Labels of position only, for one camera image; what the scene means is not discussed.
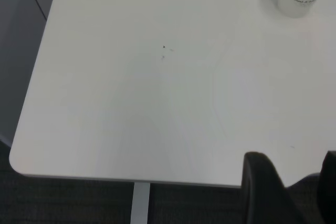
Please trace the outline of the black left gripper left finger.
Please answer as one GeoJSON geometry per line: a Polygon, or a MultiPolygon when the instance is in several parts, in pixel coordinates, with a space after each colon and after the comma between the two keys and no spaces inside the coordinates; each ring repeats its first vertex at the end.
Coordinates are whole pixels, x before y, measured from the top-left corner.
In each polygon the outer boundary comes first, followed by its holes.
{"type": "Polygon", "coordinates": [[[265,154],[244,155],[241,184],[242,223],[307,223],[265,154]]]}

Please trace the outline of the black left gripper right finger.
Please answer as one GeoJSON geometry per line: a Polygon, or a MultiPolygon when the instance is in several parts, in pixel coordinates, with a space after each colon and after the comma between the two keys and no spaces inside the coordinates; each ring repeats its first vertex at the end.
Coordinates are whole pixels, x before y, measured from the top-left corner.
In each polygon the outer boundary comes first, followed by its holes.
{"type": "Polygon", "coordinates": [[[317,203],[325,223],[335,224],[335,151],[328,151],[319,175],[317,203]]]}

